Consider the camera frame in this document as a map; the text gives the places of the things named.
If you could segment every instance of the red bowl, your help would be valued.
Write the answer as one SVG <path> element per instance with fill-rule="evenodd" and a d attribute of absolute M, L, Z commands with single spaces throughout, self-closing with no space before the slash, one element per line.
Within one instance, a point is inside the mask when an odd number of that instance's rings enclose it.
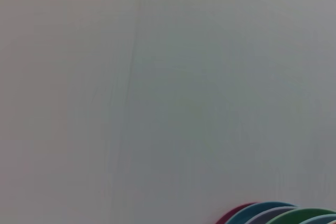
<path fill-rule="evenodd" d="M 256 202 L 251 202 L 251 203 L 246 203 L 243 205 L 240 205 L 238 207 L 235 207 L 234 209 L 230 210 L 229 212 L 227 212 L 226 214 L 224 214 L 223 217 L 221 217 L 219 219 L 218 222 L 216 222 L 216 224 L 225 224 L 233 215 L 235 215 L 237 212 L 239 212 L 240 210 L 244 209 L 245 207 L 248 207 L 252 204 L 255 204 Z"/>

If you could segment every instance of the red disc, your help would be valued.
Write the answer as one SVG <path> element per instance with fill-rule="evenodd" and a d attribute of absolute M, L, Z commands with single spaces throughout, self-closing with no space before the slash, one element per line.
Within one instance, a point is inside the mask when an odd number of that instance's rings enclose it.
<path fill-rule="evenodd" d="M 223 217 L 221 217 L 219 219 L 218 222 L 216 222 L 216 224 L 225 224 L 233 215 L 235 215 L 237 212 L 239 212 L 240 210 L 244 209 L 245 207 L 248 207 L 252 204 L 254 204 L 256 202 L 251 202 L 251 203 L 247 203 L 247 204 L 243 204 L 240 205 L 238 207 L 235 207 L 234 209 L 230 210 L 229 212 L 227 212 Z"/>

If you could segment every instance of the stacked plates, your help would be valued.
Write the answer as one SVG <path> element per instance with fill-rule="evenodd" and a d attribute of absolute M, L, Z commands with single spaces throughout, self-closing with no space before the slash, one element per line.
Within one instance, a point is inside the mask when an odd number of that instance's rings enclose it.
<path fill-rule="evenodd" d="M 253 202 L 232 209 L 216 224 L 336 224 L 336 211 L 279 201 Z"/>

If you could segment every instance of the white wall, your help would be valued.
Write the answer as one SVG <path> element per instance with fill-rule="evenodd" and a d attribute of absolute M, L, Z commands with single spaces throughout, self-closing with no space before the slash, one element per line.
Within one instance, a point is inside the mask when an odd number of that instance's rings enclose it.
<path fill-rule="evenodd" d="M 0 0 L 1 223 L 111 223 L 138 3 Z"/>
<path fill-rule="evenodd" d="M 142 0 L 113 223 L 336 208 L 336 0 Z"/>
<path fill-rule="evenodd" d="M 336 208 L 336 0 L 0 0 L 0 221 Z"/>

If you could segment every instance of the green bowl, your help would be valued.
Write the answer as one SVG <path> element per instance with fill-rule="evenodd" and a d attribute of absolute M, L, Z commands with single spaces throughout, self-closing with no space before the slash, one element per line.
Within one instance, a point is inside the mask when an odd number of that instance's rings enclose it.
<path fill-rule="evenodd" d="M 266 224 L 299 224 L 310 218 L 328 214 L 336 214 L 336 212 L 321 208 L 301 208 L 278 215 Z"/>

